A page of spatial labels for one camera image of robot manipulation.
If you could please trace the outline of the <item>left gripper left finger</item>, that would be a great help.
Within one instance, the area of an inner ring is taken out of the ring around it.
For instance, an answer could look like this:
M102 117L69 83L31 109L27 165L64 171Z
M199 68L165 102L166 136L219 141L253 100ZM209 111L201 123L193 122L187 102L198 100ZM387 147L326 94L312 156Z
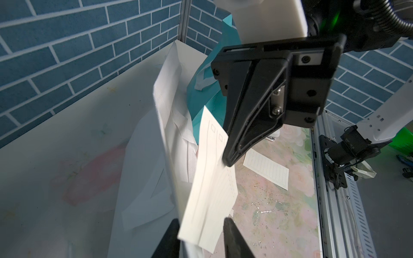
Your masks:
M173 219L163 235L159 245L151 258L178 258L180 255L181 242L177 238L180 223L177 218Z

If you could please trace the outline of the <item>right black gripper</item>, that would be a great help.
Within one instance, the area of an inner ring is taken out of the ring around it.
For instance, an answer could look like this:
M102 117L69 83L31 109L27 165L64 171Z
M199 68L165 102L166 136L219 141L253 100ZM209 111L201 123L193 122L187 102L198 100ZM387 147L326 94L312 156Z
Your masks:
M223 163L233 166L280 124L314 124L345 44L333 34L223 47L211 63L227 97Z

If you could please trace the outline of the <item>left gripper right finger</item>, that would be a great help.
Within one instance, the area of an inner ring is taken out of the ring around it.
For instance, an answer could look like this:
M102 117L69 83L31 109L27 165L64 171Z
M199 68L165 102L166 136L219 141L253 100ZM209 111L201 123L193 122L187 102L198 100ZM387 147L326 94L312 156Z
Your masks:
M230 217L224 219L223 234L226 258L254 258L254 254Z

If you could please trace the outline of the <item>teal paper bag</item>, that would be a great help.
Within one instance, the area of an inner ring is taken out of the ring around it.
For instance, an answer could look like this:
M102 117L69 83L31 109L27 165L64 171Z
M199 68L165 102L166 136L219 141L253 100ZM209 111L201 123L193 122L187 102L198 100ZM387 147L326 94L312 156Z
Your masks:
M197 144L199 143L200 123L204 107L207 107L221 126L225 120L227 98L223 96L219 82L214 78L211 62L223 47L241 43L238 32L233 27L232 15L222 20L221 28L222 33L218 44L208 53L187 87L187 107Z

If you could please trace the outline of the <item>white paper bag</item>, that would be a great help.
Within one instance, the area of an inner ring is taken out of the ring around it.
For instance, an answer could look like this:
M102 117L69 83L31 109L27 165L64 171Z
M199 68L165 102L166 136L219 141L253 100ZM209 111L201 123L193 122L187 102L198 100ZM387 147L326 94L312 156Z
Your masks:
M111 258L151 257L172 220L183 217L196 164L187 87L205 58L177 40L127 71L149 105L126 146Z

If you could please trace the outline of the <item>long white receipt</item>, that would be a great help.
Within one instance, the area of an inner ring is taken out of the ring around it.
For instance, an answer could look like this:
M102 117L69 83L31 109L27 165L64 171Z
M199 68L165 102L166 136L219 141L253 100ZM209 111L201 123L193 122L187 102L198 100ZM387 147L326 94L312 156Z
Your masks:
M204 107L196 171L178 238L210 253L238 196L235 169L222 160L227 141L227 133Z

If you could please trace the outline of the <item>short white receipt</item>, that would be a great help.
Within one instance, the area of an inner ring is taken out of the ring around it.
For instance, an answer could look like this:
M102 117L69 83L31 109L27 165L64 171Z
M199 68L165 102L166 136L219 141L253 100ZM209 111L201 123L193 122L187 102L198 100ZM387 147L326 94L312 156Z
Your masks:
M289 169L250 149L243 165L277 186L288 190Z

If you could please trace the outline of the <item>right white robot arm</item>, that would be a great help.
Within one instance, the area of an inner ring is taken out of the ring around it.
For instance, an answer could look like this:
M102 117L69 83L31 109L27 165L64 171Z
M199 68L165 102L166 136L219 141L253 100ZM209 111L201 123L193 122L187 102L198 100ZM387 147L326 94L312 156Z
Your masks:
M349 121L319 137L322 172L345 175L396 143L413 120L412 1L216 1L240 42L212 62L227 98L227 166L283 125L313 127L323 111Z

